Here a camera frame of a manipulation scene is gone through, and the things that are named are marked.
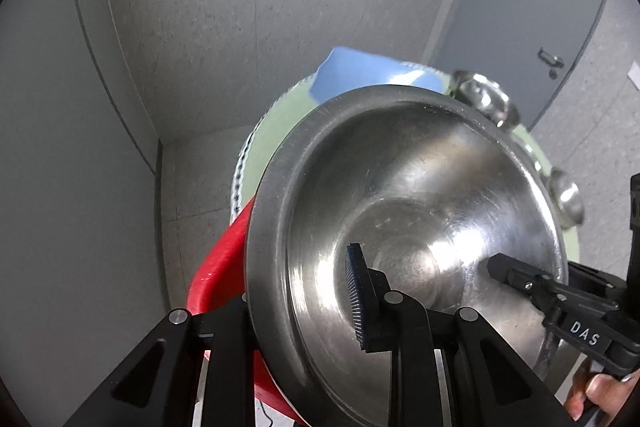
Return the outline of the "right hand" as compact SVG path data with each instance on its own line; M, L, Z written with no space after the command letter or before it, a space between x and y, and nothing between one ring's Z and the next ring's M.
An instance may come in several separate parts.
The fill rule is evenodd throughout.
M623 381L618 381L611 375L594 373L591 370L591 361L585 359L573 376L564 409L574 421L578 421L584 413L586 402L589 401L601 410L599 426L608 426L620 413L638 380L638 371L631 373Z

